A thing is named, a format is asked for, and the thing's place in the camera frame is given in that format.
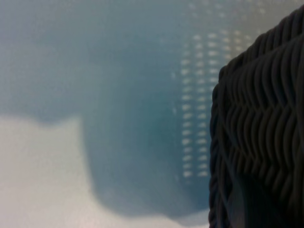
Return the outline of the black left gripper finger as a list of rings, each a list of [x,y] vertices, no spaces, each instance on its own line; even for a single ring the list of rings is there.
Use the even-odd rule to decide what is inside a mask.
[[[233,181],[226,209],[233,228],[303,227],[299,222],[286,219],[254,180]]]

